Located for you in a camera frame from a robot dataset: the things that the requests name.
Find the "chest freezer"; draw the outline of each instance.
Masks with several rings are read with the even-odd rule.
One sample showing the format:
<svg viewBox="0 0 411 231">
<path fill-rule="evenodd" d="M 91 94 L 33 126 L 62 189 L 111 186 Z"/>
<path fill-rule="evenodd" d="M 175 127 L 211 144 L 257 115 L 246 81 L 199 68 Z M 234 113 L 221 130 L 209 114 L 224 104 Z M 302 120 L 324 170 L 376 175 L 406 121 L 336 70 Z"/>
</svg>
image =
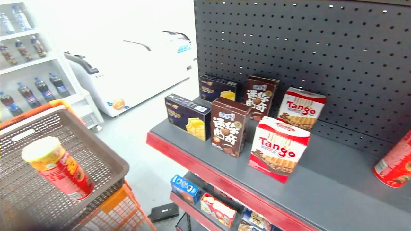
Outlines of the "chest freezer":
<svg viewBox="0 0 411 231">
<path fill-rule="evenodd" d="M 183 34 L 162 32 L 144 43 L 123 40 L 92 58 L 65 53 L 99 110 L 114 117 L 193 75 L 196 51 Z"/>
</svg>

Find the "red shelf edge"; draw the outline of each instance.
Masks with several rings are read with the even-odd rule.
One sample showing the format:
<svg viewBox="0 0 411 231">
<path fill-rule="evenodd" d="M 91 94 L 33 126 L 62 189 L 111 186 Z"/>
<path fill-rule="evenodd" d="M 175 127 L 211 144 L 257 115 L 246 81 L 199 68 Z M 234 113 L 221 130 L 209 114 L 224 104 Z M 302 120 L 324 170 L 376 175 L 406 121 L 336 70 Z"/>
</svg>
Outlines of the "red shelf edge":
<svg viewBox="0 0 411 231">
<path fill-rule="evenodd" d="M 178 207 L 182 208 L 191 217 L 197 220 L 202 226 L 210 231 L 221 231 L 221 228 L 215 225 L 212 221 L 206 218 L 201 212 L 193 208 L 186 201 L 175 195 L 173 192 L 170 193 L 170 200 L 173 201 Z"/>
<path fill-rule="evenodd" d="M 282 211 L 280 208 L 275 207 L 265 199 L 255 195 L 250 190 L 244 188 L 237 182 L 232 181 L 222 173 L 214 170 L 207 164 L 202 163 L 192 155 L 175 147 L 173 144 L 157 136 L 156 134 L 148 132 L 146 143 L 168 156 L 173 161 L 179 163 L 181 166 L 187 168 L 190 172 L 199 175 L 203 180 L 238 199 L 246 207 L 263 215 L 278 228 L 284 231 L 317 230 L 310 224 L 307 224 L 304 221 L 301 221 L 298 218 Z"/>
</svg>

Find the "soda bottle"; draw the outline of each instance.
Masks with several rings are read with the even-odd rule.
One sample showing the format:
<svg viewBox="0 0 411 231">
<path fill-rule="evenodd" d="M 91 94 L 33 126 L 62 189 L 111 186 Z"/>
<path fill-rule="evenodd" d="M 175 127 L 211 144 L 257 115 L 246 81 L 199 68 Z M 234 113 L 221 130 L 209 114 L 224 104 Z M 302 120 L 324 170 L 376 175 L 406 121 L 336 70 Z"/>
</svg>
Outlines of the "soda bottle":
<svg viewBox="0 0 411 231">
<path fill-rule="evenodd" d="M 9 49 L 3 43 L 0 43 L 0 51 L 1 51 L 1 54 L 4 56 L 4 58 L 10 63 L 11 66 L 14 66 L 17 64 L 16 59 L 12 56 Z"/>
<path fill-rule="evenodd" d="M 25 16 L 23 11 L 21 11 L 21 9 L 18 6 L 16 5 L 12 6 L 12 12 L 22 30 L 33 29 L 33 27 L 30 26 L 30 23 L 28 22 L 27 17 Z"/>
<path fill-rule="evenodd" d="M 17 47 L 17 50 L 20 52 L 21 56 L 24 57 L 26 62 L 33 60 L 31 55 L 27 51 L 26 47 L 24 46 L 24 44 L 18 39 L 16 39 L 16 47 Z"/>
<path fill-rule="evenodd" d="M 70 92 L 64 86 L 63 81 L 53 73 L 49 73 L 49 75 L 51 76 L 50 82 L 56 87 L 58 94 L 63 98 L 70 96 Z"/>
<path fill-rule="evenodd" d="M 46 52 L 44 51 L 43 45 L 37 38 L 33 35 L 31 38 L 31 44 L 33 44 L 34 49 L 37 51 L 37 54 L 40 58 L 46 57 Z"/>
<path fill-rule="evenodd" d="M 2 91 L 0 91 L 0 101 L 7 107 L 13 116 L 18 116 L 23 113 L 14 102 L 14 99 L 9 95 L 5 95 Z"/>
<path fill-rule="evenodd" d="M 4 26 L 4 29 L 6 30 L 6 33 L 8 35 L 14 34 L 16 30 L 14 29 L 14 26 L 10 22 L 9 17 L 5 13 L 0 13 L 0 21 Z"/>
<path fill-rule="evenodd" d="M 44 81 L 41 81 L 38 77 L 34 78 L 36 80 L 36 87 L 39 89 L 39 91 L 42 93 L 44 99 L 47 102 L 50 102 L 51 100 L 55 100 L 54 95 L 50 92 L 48 89 L 47 84 Z"/>
<path fill-rule="evenodd" d="M 36 99 L 33 92 L 27 86 L 23 86 L 20 82 L 18 82 L 17 85 L 19 86 L 18 92 L 20 92 L 20 94 L 26 99 L 31 108 L 41 106 L 41 103 Z"/>
</svg>

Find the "white tile floor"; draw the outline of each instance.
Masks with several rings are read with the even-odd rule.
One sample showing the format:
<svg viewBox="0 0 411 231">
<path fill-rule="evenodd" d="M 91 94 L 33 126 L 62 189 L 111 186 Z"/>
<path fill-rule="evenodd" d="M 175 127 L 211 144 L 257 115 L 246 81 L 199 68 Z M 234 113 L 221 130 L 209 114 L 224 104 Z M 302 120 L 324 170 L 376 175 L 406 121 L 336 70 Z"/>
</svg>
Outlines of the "white tile floor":
<svg viewBox="0 0 411 231">
<path fill-rule="evenodd" d="M 146 214 L 151 208 L 171 203 L 170 179 L 187 170 L 145 143 L 147 132 L 167 118 L 164 97 L 175 93 L 187 99 L 198 95 L 198 79 L 191 77 L 140 105 L 111 118 L 102 113 L 105 123 L 96 135 L 130 165 L 127 182 Z M 175 230 L 178 220 L 159 222 L 158 231 Z"/>
</svg>

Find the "pringles-style can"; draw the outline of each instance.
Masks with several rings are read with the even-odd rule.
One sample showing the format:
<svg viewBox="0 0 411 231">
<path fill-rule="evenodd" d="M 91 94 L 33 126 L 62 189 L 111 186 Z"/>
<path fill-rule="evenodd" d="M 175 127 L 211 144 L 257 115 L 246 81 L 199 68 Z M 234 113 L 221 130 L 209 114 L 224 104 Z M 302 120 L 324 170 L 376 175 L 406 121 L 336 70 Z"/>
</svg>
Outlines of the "pringles-style can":
<svg viewBox="0 0 411 231">
<path fill-rule="evenodd" d="M 382 183 L 394 188 L 411 180 L 411 130 L 375 165 L 373 172 Z"/>
<path fill-rule="evenodd" d="M 90 177 L 56 137 L 48 136 L 30 143 L 23 148 L 21 157 L 74 201 L 87 198 L 93 191 Z"/>
</svg>

